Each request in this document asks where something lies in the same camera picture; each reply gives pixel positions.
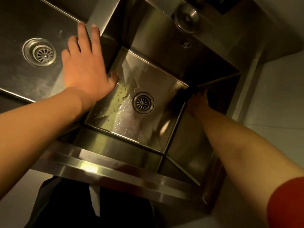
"sink drain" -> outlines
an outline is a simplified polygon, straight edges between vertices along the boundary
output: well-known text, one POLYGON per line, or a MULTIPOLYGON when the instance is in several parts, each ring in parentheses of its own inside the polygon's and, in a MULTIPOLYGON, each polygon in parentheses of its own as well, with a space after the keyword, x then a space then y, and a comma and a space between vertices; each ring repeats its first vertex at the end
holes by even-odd
POLYGON ((42 38, 32 38, 25 42, 22 47, 24 58, 35 66, 48 66, 56 60, 56 50, 52 44, 42 38))
POLYGON ((148 93, 138 93, 133 99, 133 107, 140 114, 150 113, 154 108, 154 99, 148 93))

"forearm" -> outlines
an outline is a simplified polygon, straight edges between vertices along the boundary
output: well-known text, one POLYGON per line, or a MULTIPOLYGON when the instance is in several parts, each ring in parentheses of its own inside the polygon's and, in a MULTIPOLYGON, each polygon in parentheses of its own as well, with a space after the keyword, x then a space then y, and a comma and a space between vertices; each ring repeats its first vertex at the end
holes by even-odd
POLYGON ((266 220, 271 194, 303 170, 267 140, 208 108, 198 117, 228 175, 246 200, 266 220))
POLYGON ((0 115, 0 198, 53 140, 88 110, 85 102, 85 93, 68 88, 41 102, 0 115))

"black pants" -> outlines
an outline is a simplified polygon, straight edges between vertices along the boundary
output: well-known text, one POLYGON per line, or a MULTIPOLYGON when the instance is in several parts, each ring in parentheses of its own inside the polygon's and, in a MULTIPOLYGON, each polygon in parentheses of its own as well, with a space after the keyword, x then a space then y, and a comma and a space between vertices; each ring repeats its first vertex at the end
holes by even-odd
POLYGON ((100 217, 91 203, 89 184, 53 177, 40 190, 28 227, 153 227, 150 202, 100 188, 100 217))

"hand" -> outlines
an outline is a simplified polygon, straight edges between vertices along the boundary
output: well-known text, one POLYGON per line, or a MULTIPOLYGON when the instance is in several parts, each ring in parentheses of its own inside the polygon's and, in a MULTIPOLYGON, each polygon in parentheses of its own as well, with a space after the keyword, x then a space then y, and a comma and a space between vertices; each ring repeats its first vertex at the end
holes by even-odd
POLYGON ((85 92, 93 107, 97 101, 108 95, 119 81, 116 72, 108 78, 105 71, 99 28, 92 26, 92 50, 84 23, 78 24, 78 38, 70 37, 68 47, 69 49, 62 52, 65 87, 85 92))
POLYGON ((198 92, 196 95, 192 95, 192 97, 188 100, 186 111, 190 115, 198 118, 200 115, 202 115, 202 112, 207 109, 209 109, 209 103, 207 91, 205 91, 203 94, 198 92))

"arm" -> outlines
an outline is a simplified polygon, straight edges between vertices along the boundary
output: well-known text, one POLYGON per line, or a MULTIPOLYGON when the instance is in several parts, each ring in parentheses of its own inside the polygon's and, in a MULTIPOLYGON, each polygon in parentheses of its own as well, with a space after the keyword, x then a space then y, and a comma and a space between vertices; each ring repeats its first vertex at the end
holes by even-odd
POLYGON ((211 109, 207 92, 193 96, 188 111, 200 121, 233 183, 267 221, 272 193, 304 171, 254 131, 211 109))
POLYGON ((78 40, 71 37, 69 50, 62 52, 63 92, 0 115, 0 199, 52 141, 118 82, 116 73, 110 79, 106 75, 99 29, 92 27, 92 51, 83 23, 78 25, 78 40))

